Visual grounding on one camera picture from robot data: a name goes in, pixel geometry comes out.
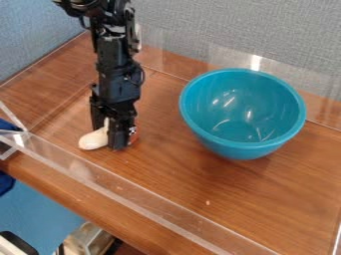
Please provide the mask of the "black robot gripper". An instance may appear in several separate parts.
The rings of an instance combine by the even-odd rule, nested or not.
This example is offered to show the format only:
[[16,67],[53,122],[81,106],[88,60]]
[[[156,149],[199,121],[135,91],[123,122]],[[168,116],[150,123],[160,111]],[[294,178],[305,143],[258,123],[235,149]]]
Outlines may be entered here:
[[91,120],[93,129],[104,126],[109,118],[108,147],[121,150],[137,138],[135,102],[140,99],[145,72],[139,63],[100,73],[99,83],[92,85]]

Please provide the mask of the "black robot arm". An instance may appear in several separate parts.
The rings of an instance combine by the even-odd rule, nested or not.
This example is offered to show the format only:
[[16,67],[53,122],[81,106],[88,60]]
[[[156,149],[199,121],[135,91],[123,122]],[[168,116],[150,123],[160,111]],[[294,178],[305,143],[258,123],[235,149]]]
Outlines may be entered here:
[[79,148],[103,146],[121,150],[137,138],[135,102],[140,99],[145,72],[136,60],[141,48],[131,0],[52,0],[91,31],[97,55],[99,81],[91,84],[89,109],[93,130],[79,139]]

